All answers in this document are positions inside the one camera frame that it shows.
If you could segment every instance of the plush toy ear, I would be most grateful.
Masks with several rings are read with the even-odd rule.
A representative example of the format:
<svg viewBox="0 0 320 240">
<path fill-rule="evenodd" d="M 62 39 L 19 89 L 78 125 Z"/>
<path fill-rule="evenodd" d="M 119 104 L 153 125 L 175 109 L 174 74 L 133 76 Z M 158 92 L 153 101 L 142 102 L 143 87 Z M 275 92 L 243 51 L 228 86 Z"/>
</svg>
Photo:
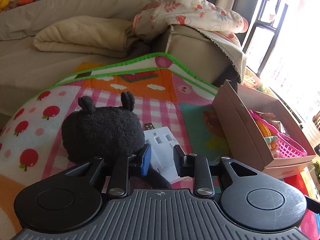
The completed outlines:
<svg viewBox="0 0 320 240">
<path fill-rule="evenodd" d="M 134 109 L 134 96 L 130 92 L 121 93 L 122 107 L 130 112 Z"/>
<path fill-rule="evenodd" d="M 78 105 L 86 114 L 93 114 L 96 111 L 96 107 L 93 104 L 93 99 L 88 96 L 78 98 Z"/>
</svg>

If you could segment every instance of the yellow corn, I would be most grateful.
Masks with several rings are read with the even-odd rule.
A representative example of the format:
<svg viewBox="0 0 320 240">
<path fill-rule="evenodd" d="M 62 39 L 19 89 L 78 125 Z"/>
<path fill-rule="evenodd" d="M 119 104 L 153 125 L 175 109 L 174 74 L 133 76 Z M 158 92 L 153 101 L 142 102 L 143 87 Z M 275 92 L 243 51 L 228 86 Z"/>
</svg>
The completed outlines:
<svg viewBox="0 0 320 240">
<path fill-rule="evenodd" d="M 260 132 L 262 133 L 263 137 L 270 137 L 271 132 L 268 127 L 266 127 L 262 122 L 255 120 Z"/>
</svg>

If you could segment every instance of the black gripper pad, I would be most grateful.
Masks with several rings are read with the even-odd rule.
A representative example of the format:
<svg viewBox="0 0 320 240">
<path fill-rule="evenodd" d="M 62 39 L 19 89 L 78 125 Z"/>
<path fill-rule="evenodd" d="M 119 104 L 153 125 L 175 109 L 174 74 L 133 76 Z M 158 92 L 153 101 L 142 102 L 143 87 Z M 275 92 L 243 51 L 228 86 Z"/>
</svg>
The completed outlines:
<svg viewBox="0 0 320 240">
<path fill-rule="evenodd" d="M 216 202 L 196 198 L 187 189 L 135 189 L 124 199 L 109 201 L 101 215 L 82 228 L 58 234 L 24 229 L 13 239 L 307 240 L 308 238 L 297 228 L 278 233 L 257 233 L 243 229 L 227 219 Z"/>
</svg>

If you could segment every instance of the sofa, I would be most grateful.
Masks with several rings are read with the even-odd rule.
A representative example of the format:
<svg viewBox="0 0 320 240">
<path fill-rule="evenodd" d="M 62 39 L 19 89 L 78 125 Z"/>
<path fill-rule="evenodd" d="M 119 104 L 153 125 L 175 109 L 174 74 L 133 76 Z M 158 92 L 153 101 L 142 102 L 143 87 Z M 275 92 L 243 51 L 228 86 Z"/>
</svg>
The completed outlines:
<svg viewBox="0 0 320 240">
<path fill-rule="evenodd" d="M 150 44 L 138 42 L 125 58 L 42 52 L 34 36 L 50 24 L 77 15 L 133 21 L 148 0 L 43 0 L 0 14 L 0 129 L 32 96 L 71 74 L 82 62 L 110 65 L 151 52 L 167 52 L 209 83 L 231 68 L 211 41 L 186 26 L 171 26 Z"/>
</svg>

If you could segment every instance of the white cloud print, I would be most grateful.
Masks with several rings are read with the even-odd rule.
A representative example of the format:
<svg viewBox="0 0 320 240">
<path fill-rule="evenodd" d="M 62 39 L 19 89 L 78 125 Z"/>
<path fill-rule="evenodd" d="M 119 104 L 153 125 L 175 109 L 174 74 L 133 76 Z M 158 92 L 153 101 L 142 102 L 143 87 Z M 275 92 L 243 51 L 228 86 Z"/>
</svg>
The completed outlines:
<svg viewBox="0 0 320 240">
<path fill-rule="evenodd" d="M 149 85 L 147 85 L 147 87 L 149 87 L 149 88 L 151 88 L 153 90 L 160 90 L 160 91 L 165 90 L 164 87 L 158 86 L 158 85 L 155 85 L 155 84 L 149 84 Z"/>
<path fill-rule="evenodd" d="M 120 90 L 124 90 L 124 89 L 127 88 L 126 86 L 122 86 L 122 85 L 119 85 L 119 84 L 111 84 L 110 87 L 113 87 L 115 89 L 120 89 Z"/>
<path fill-rule="evenodd" d="M 109 77 L 96 77 L 95 79 L 104 80 L 104 81 L 110 81 L 110 80 L 113 80 L 114 77 L 113 77 L 113 76 L 109 76 Z"/>
</svg>

